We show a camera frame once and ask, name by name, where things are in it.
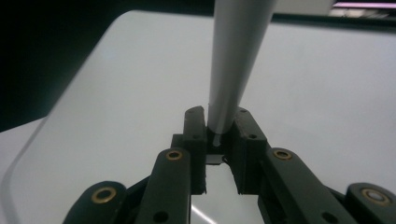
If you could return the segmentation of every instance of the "black plastic part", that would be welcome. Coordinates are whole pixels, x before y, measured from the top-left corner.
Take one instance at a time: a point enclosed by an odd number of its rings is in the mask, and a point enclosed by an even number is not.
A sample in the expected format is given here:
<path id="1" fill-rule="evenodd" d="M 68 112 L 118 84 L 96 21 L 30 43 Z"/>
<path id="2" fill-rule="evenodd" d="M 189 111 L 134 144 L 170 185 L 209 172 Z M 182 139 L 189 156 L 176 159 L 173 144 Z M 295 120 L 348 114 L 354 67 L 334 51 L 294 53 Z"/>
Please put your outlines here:
<path id="1" fill-rule="evenodd" d="M 190 223 L 190 153 L 162 151 L 155 162 L 135 224 Z"/>
<path id="2" fill-rule="evenodd" d="M 92 198 L 105 198 L 110 193 L 106 188 L 112 188 L 116 194 L 108 202 L 95 202 Z M 101 190 L 103 195 L 95 194 L 97 190 Z M 126 188 L 117 182 L 104 181 L 95 184 L 84 191 L 78 198 L 76 203 L 67 214 L 64 224 L 76 223 L 101 223 L 116 224 L 123 223 L 127 218 L 128 206 L 126 206 L 127 192 Z"/>
<path id="3" fill-rule="evenodd" d="M 196 106 L 186 111 L 183 130 L 183 148 L 191 155 L 191 194 L 206 192 L 206 144 L 204 108 Z"/>
<path id="4" fill-rule="evenodd" d="M 366 193 L 369 192 L 367 190 L 379 194 L 375 193 L 372 198 Z M 346 209 L 359 223 L 396 223 L 396 196 L 377 185 L 367 183 L 350 185 L 346 192 Z"/>
<path id="5" fill-rule="evenodd" d="M 239 108 L 230 130 L 231 146 L 225 160 L 233 172 L 239 194 L 259 194 L 262 169 L 260 160 L 270 145 L 256 120 L 244 108 Z"/>
<path id="6" fill-rule="evenodd" d="M 266 150 L 262 170 L 262 199 L 275 194 L 288 223 L 357 223 L 293 152 Z"/>

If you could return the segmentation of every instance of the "dark background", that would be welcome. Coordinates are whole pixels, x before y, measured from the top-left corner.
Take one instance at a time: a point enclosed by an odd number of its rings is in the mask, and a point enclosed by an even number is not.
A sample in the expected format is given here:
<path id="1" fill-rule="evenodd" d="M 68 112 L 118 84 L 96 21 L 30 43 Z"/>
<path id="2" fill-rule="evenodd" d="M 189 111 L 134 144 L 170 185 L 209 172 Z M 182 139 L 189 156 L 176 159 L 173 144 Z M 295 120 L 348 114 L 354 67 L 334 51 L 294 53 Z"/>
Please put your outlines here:
<path id="1" fill-rule="evenodd" d="M 214 0 L 2 4 L 0 132 L 48 115 L 111 22 L 133 9 L 212 15 Z"/>

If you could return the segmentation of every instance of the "white table surface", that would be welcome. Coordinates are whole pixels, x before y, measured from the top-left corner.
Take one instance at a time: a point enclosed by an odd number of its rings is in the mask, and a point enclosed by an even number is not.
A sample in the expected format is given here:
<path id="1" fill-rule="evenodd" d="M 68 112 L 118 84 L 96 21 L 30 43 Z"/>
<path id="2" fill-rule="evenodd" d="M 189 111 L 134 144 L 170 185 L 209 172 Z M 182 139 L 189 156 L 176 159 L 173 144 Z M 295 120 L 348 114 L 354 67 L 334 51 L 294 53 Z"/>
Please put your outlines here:
<path id="1" fill-rule="evenodd" d="M 139 11 L 114 21 L 3 180 L 10 223 L 61 223 L 92 184 L 149 175 L 184 111 L 207 108 L 212 25 Z M 395 35 L 271 24 L 241 106 L 323 184 L 396 192 L 395 49 Z M 261 221 L 226 165 L 207 168 L 207 190 L 192 203 L 213 221 L 192 223 Z"/>

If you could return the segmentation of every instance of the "brass screw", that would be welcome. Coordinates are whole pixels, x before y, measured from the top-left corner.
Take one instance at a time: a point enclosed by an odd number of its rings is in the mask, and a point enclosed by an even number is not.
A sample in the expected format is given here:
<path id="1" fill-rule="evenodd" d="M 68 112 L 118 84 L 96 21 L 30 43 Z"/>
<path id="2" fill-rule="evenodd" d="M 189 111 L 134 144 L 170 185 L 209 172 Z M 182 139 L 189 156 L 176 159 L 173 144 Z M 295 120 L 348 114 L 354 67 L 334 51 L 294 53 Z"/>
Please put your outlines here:
<path id="1" fill-rule="evenodd" d="M 362 189 L 361 194 L 372 203 L 381 206 L 389 206 L 390 198 L 376 189 Z"/>
<path id="2" fill-rule="evenodd" d="M 168 159 L 169 161 L 178 161 L 181 159 L 182 156 L 183 154 L 181 154 L 181 152 L 177 150 L 172 150 L 166 153 L 166 159 Z"/>
<path id="3" fill-rule="evenodd" d="M 117 191 L 112 187 L 103 187 L 96 190 L 91 196 L 94 203 L 107 203 L 112 200 L 117 194 Z"/>
<path id="4" fill-rule="evenodd" d="M 274 156 L 282 161 L 287 161 L 291 159 L 291 154 L 284 150 L 275 150 Z"/>

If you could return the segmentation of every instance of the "white cylindrical object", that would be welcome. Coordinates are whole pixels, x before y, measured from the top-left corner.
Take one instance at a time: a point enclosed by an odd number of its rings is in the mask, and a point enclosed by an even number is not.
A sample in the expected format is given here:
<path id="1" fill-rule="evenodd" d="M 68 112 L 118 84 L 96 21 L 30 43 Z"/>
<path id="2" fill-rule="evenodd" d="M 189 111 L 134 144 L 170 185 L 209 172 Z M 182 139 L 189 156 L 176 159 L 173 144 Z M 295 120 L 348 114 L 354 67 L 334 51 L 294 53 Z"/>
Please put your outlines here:
<path id="1" fill-rule="evenodd" d="M 276 0 L 216 0 L 207 126 L 217 134 L 233 124 Z"/>

